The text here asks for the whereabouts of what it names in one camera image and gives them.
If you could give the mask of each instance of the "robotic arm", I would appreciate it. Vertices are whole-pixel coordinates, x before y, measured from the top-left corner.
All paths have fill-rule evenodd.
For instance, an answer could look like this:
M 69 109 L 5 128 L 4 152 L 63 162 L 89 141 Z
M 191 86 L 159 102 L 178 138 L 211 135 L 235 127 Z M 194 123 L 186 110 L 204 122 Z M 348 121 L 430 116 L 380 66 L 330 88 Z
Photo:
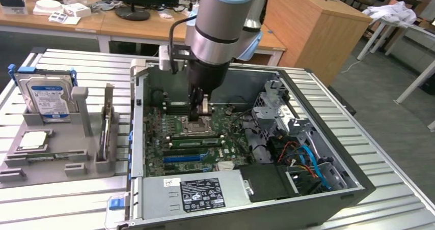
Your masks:
M 170 47 L 170 63 L 174 65 L 174 59 L 187 61 L 191 121 L 211 115 L 211 93 L 224 81 L 232 58 L 248 60 L 254 54 L 262 39 L 266 4 L 267 0 L 200 0 L 188 35 L 191 46 Z

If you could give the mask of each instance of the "wooden cabinet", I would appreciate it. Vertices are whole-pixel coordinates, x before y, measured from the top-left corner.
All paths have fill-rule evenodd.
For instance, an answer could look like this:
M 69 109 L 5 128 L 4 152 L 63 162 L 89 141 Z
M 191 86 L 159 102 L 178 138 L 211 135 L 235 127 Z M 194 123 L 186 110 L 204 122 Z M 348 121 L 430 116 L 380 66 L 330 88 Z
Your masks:
M 330 85 L 371 21 L 342 1 L 268 0 L 266 26 L 287 47 L 279 66 L 311 69 Z

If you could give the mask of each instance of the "power supply label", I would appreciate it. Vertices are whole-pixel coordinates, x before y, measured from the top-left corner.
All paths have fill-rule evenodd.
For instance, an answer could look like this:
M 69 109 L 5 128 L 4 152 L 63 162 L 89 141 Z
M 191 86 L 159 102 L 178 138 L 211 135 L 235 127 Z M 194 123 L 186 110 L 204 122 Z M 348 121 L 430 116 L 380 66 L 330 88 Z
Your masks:
M 32 86 L 35 105 L 48 118 L 64 118 L 69 115 L 67 101 L 63 99 L 64 90 L 60 86 Z
M 186 212 L 226 207 L 218 178 L 180 182 L 180 188 Z

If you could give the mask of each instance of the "motherboard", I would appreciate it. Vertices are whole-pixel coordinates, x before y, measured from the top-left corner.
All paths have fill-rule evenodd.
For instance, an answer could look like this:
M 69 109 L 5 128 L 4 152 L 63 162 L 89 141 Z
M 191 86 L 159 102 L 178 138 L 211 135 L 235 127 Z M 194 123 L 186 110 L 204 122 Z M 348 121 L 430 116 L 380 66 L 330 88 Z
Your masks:
M 144 126 L 146 176 L 167 176 L 232 170 L 252 163 L 240 112 L 231 105 L 215 105 L 212 116 L 190 122 L 184 106 L 148 107 Z

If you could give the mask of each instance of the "white box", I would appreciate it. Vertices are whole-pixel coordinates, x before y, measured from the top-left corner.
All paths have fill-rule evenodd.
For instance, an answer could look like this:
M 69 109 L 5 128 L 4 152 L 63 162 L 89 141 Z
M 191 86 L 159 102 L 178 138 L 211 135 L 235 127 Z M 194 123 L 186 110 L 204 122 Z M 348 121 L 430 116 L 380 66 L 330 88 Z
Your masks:
M 67 15 L 75 16 L 75 17 L 85 17 L 85 16 L 89 16 L 92 14 L 91 8 L 85 7 L 80 3 L 65 5 L 64 6 L 64 12 L 65 12 Z

